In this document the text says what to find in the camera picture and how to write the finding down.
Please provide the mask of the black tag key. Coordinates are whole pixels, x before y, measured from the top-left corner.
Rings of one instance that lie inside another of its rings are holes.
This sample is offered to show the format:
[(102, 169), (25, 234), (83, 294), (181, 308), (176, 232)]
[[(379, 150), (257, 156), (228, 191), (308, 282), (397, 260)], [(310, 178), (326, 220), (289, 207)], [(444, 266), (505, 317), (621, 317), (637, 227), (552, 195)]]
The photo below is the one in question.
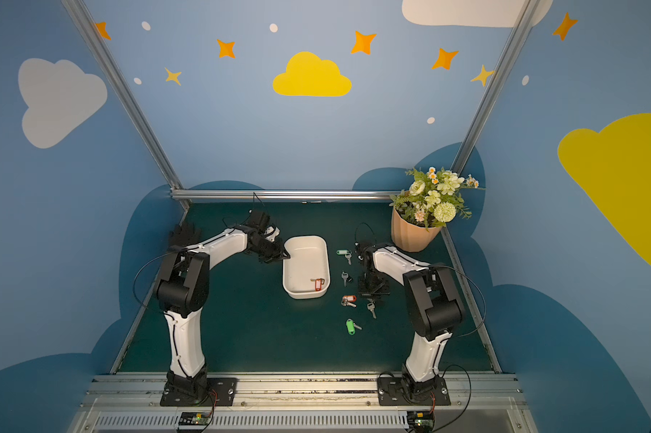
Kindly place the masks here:
[(367, 310), (369, 310), (369, 311), (371, 312), (371, 314), (372, 314), (372, 318), (373, 318), (373, 319), (377, 319), (377, 315), (376, 315), (376, 311), (375, 311), (375, 309), (376, 309), (375, 303), (374, 303), (373, 301), (369, 301), (369, 302), (367, 303)]

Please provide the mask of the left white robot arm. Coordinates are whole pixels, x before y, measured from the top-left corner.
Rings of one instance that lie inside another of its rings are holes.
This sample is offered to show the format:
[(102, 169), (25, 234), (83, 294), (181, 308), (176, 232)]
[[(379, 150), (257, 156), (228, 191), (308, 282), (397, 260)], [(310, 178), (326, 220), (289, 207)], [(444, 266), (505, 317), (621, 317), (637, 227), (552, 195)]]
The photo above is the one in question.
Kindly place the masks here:
[(245, 252), (257, 254), (264, 263), (289, 258), (280, 229), (273, 225), (236, 225), (205, 241), (201, 235), (201, 230), (192, 224), (174, 227), (153, 292), (170, 330), (168, 384), (186, 394), (207, 389), (200, 321), (209, 294), (210, 271)]

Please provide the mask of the black head key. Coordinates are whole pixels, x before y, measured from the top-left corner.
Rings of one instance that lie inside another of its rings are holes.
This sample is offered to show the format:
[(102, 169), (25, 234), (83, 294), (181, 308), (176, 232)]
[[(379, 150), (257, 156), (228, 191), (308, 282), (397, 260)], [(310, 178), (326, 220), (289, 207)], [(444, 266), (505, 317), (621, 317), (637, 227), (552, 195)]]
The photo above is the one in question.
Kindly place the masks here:
[(348, 283), (351, 283), (353, 281), (353, 278), (347, 273), (347, 272), (342, 272), (341, 278), (343, 280), (343, 285), (346, 287)]

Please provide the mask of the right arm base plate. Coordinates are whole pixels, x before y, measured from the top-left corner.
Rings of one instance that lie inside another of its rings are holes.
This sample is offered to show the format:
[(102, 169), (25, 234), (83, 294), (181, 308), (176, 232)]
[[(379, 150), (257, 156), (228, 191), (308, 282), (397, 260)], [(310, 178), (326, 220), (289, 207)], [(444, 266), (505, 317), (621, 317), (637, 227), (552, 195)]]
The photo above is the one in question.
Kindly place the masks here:
[(439, 376), (426, 382), (414, 382), (410, 377), (382, 375), (376, 388), (381, 406), (450, 406), (446, 381)]

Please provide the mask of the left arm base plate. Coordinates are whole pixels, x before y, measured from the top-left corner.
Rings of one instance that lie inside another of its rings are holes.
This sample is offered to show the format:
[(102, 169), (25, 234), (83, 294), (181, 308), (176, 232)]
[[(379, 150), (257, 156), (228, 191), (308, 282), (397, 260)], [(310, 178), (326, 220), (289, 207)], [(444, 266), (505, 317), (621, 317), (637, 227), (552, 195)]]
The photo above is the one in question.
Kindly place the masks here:
[(212, 406), (229, 407), (235, 399), (238, 379), (235, 377), (200, 377), (199, 381), (180, 378), (168, 381), (163, 389), (160, 406), (192, 407)]

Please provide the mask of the green tag key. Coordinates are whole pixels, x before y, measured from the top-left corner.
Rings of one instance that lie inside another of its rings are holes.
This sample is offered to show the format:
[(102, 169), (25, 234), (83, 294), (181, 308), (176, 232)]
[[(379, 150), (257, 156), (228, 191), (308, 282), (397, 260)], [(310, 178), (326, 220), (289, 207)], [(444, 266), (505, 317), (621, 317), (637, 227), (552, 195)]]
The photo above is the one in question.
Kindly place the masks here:
[(347, 319), (347, 321), (345, 321), (345, 326), (347, 328), (348, 334), (351, 336), (355, 335), (358, 330), (362, 330), (362, 328), (357, 325), (352, 319)]
[(349, 264), (352, 263), (352, 253), (349, 250), (339, 249), (336, 251), (336, 254), (339, 256), (343, 256), (345, 259), (347, 259), (347, 262)]

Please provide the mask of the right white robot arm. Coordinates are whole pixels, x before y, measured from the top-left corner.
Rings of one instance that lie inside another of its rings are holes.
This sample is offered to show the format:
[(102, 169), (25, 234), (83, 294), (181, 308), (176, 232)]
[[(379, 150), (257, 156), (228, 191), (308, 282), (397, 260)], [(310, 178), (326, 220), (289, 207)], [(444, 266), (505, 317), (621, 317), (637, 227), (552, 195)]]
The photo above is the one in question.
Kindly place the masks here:
[(379, 301), (390, 293), (390, 281), (404, 289), (415, 335), (402, 370), (403, 384), (413, 395), (431, 391), (446, 344), (466, 316), (451, 269), (421, 262), (391, 244), (359, 242), (355, 251), (363, 265), (358, 280), (362, 297)]

